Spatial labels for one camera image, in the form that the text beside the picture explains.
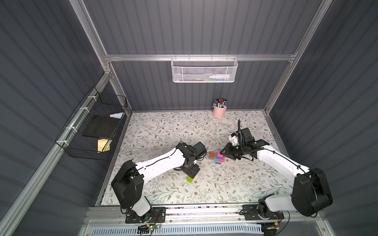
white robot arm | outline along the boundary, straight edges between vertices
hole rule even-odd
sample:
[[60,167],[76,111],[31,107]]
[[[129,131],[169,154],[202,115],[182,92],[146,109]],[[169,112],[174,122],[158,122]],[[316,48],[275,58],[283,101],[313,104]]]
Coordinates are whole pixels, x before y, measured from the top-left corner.
[[231,159],[241,159],[250,154],[286,177],[293,184],[293,192],[271,194],[259,199],[258,212],[262,219],[274,215],[277,211],[298,211],[304,216],[311,216],[332,204],[332,195],[323,171],[307,166],[282,155],[266,141],[255,140],[248,128],[240,129],[229,136],[228,143],[220,152]]
[[175,167],[180,167],[194,178],[199,166],[196,161],[206,155],[206,148],[198,142],[194,146],[180,142],[169,152],[145,162],[134,164],[126,161],[112,181],[112,188],[123,209],[130,209],[142,217],[151,210],[148,200],[142,196],[143,186],[156,176]]

floral tablecloth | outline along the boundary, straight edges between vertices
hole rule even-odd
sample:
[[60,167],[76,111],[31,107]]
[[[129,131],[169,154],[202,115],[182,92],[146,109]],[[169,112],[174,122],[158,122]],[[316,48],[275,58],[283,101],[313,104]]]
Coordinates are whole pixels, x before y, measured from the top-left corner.
[[[200,141],[208,153],[217,152],[237,130],[238,119],[256,140],[264,139],[278,150],[262,111],[226,111],[222,119],[210,111],[133,113],[101,205],[119,205],[110,183],[125,161],[152,159],[179,141],[190,145]],[[257,202],[268,194],[292,190],[287,179],[264,162],[226,158],[219,165],[208,155],[198,162],[201,170],[192,183],[184,172],[171,170],[149,181],[143,195],[151,204],[233,203]]]

zip tie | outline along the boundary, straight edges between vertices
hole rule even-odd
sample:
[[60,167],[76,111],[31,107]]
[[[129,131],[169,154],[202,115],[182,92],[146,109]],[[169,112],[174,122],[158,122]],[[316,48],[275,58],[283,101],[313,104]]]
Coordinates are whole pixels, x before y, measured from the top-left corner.
[[68,142],[67,142],[67,140],[64,140],[64,141],[56,141],[56,142],[65,143],[65,144],[67,144],[67,146],[69,145]]
[[77,133],[77,129],[76,129],[75,126],[66,127],[66,129],[68,129],[68,130],[73,129],[73,130],[76,131],[76,133]]
[[80,110],[80,109],[85,109],[85,110],[87,110],[87,112],[89,113],[89,109],[88,109],[88,107],[80,107],[79,110]]
[[97,101],[97,96],[88,96],[94,98],[95,101]]

ventilation grille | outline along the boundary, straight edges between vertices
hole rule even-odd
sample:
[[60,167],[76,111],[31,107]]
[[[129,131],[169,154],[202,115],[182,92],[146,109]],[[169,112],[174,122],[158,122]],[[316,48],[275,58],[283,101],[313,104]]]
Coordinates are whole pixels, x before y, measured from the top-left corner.
[[172,58],[172,80],[176,83],[230,83],[238,66],[235,57],[220,59]]
[[[114,226],[114,227],[93,227],[92,236],[134,236],[137,234],[138,226]],[[249,233],[263,234],[261,225],[240,223],[240,224],[193,224],[193,225],[163,225],[160,229],[154,230],[154,235],[178,235],[178,234],[222,234],[222,233]]]

white bottle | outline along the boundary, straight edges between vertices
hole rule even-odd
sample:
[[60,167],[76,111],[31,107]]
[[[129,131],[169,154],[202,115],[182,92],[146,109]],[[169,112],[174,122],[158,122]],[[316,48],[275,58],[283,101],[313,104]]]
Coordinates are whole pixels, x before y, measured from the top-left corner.
[[229,74],[215,74],[213,76],[209,76],[210,79],[229,79]]

